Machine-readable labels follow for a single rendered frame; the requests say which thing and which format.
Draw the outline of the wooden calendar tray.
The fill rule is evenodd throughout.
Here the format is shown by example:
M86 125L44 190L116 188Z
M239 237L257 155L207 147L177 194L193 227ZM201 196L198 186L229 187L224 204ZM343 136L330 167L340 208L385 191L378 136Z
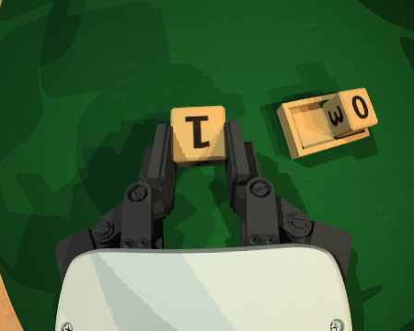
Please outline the wooden calendar tray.
M364 129L339 138L333 137L323 105L336 94L284 103L278 108L276 112L292 159L370 135L368 129Z

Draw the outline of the tan wooden number cube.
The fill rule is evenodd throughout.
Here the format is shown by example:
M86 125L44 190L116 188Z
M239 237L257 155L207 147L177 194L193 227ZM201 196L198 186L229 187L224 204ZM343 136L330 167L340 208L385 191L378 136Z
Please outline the tan wooden number cube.
M222 166L227 158L223 106L171 110L171 159L180 167Z
M323 109L334 138L362 131L378 122L365 88L338 92Z

